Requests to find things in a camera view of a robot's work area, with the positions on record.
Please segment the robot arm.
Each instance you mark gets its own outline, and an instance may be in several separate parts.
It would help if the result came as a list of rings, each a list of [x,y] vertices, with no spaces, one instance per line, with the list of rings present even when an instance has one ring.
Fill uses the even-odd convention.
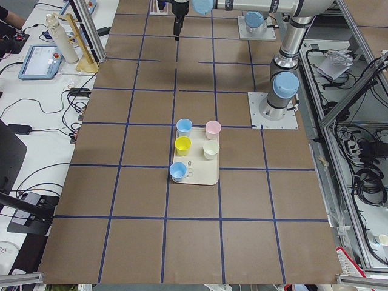
[[[286,0],[251,0],[251,1],[173,1],[173,3],[184,3],[191,6],[198,14],[206,15],[212,10],[220,9],[225,11],[245,10],[258,12],[287,12],[292,15],[299,13],[305,1]]]
[[[290,100],[299,89],[295,74],[302,42],[316,15],[326,11],[332,1],[272,1],[269,13],[282,12],[290,15],[286,34],[279,52],[270,63],[271,89],[263,104],[265,117],[281,116],[287,111]]]

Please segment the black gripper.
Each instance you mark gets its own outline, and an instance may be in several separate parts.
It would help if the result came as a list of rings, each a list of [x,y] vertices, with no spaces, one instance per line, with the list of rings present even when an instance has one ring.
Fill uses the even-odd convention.
[[[189,0],[172,0],[172,12],[175,16],[185,16],[189,12]]]

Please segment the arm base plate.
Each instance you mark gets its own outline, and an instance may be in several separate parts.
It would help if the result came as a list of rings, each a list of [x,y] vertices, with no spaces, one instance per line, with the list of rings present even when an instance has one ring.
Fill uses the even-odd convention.
[[[258,28],[251,28],[245,22],[244,16],[238,17],[239,38],[253,41],[276,41],[275,28],[272,20],[267,18]]]
[[[274,109],[267,103],[267,92],[248,92],[251,124],[254,129],[298,130],[298,103],[292,100],[284,109]]]

